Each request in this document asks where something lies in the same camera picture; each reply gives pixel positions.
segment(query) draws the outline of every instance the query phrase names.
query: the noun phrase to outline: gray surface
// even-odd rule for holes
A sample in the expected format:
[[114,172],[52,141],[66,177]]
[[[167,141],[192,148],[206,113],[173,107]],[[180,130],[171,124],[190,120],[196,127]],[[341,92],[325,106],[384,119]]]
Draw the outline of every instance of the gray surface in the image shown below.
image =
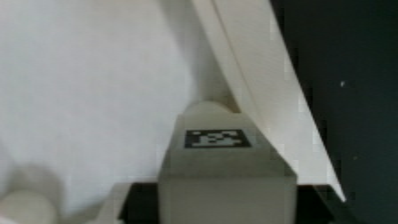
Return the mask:
[[[187,130],[238,128],[253,147],[183,147]],[[297,176],[247,116],[180,116],[158,186],[164,224],[294,223]]]

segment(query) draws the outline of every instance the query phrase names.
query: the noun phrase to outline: white wall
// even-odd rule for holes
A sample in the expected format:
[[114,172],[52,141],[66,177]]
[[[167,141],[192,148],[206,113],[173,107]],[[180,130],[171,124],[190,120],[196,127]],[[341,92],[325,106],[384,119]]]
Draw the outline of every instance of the white wall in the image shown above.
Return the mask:
[[169,4],[0,0],[0,141],[18,164],[0,182],[47,194],[68,223],[116,182],[155,179],[192,102],[230,102],[199,23]]

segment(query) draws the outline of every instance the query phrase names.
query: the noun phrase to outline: white panel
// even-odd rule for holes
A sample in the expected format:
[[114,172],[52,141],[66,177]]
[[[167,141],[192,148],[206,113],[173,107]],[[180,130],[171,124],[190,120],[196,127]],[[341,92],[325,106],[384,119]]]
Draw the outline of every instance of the white panel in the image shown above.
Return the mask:
[[299,183],[329,183],[341,194],[270,3],[263,0],[194,0],[194,3],[240,109],[294,166]]

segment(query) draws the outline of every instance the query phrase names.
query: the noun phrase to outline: qr-like marker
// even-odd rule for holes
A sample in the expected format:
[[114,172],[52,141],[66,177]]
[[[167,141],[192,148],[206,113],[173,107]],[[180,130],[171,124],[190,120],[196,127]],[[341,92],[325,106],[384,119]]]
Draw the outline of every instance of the qr-like marker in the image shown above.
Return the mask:
[[185,135],[185,148],[251,147],[242,130],[190,130]]

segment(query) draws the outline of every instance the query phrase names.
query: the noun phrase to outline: black background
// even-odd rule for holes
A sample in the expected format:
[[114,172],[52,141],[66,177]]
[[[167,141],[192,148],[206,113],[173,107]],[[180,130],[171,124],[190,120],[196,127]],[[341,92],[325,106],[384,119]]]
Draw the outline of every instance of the black background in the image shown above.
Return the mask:
[[398,1],[272,4],[349,206],[361,221],[397,224]]

